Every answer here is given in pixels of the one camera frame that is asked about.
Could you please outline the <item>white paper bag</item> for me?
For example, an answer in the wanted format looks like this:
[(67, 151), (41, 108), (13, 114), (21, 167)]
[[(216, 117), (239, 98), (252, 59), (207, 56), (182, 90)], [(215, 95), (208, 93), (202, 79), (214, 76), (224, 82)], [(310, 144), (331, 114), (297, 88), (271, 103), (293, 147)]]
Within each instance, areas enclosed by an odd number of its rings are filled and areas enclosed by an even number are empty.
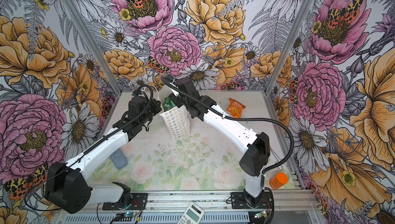
[[(161, 105), (166, 97), (173, 94), (172, 90), (164, 86), (159, 92), (158, 97)], [(168, 131), (173, 139), (178, 139), (190, 135), (191, 116), (185, 106), (175, 107), (169, 111), (162, 111), (160, 116), (164, 119)]]

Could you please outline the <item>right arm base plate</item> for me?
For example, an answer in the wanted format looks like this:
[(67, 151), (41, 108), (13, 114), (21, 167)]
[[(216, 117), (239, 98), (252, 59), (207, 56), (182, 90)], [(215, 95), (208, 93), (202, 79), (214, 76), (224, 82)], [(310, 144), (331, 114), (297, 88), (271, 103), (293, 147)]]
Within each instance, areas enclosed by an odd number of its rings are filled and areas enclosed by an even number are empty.
[(246, 191), (231, 192), (230, 204), (232, 209), (272, 209), (273, 195), (269, 191), (262, 191), (258, 197), (253, 197)]

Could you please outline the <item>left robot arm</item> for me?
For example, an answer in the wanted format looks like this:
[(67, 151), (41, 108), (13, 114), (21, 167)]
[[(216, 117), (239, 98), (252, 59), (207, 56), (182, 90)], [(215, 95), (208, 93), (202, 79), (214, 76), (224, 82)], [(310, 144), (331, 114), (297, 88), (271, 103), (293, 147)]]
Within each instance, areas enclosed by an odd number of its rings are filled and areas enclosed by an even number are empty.
[(160, 112), (160, 101), (136, 91), (126, 112), (107, 134), (67, 162), (57, 162), (49, 167), (44, 198), (70, 214), (79, 212), (86, 205), (99, 203), (127, 209), (132, 203), (128, 186), (120, 182), (90, 186), (87, 180), (107, 158), (143, 129), (148, 129), (149, 123)]

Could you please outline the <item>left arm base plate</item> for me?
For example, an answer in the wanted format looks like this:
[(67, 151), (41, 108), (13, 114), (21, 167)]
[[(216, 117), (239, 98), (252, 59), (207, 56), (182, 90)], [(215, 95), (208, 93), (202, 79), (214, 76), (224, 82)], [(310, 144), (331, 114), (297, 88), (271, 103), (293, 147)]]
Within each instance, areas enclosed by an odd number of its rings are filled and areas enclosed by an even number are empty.
[(131, 193), (124, 200), (116, 203), (106, 202), (102, 209), (105, 211), (115, 210), (145, 210), (148, 193)]

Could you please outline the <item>green snack packet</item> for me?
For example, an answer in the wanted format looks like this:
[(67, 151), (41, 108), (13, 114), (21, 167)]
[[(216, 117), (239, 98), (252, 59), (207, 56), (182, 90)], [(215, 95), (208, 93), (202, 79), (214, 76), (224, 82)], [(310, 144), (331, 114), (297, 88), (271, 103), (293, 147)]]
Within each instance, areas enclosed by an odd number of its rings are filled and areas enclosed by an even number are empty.
[(166, 97), (162, 103), (164, 111), (169, 111), (176, 107), (170, 97)]

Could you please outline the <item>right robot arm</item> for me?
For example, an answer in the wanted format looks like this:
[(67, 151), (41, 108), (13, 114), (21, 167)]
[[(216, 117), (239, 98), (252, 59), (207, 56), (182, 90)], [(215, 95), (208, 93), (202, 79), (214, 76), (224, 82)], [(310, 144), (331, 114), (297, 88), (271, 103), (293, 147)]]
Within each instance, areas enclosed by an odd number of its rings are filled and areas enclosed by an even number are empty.
[(244, 202), (250, 208), (257, 208), (264, 192), (263, 169), (271, 155), (268, 135), (247, 129), (237, 118), (227, 115), (214, 99), (200, 95), (191, 79), (165, 79), (163, 82), (172, 90), (170, 98), (177, 107), (184, 106), (193, 118), (216, 128), (243, 152), (239, 165), (246, 173)]

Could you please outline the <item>orange red snack packet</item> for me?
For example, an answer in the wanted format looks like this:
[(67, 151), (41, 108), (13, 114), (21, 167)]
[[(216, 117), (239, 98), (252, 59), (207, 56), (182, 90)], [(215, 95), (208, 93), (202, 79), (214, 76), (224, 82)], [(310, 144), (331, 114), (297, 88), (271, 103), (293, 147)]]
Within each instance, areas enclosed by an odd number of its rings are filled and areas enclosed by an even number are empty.
[(229, 101), (230, 104), (226, 111), (234, 118), (242, 118), (242, 111), (246, 108), (246, 106), (232, 98), (229, 98)]

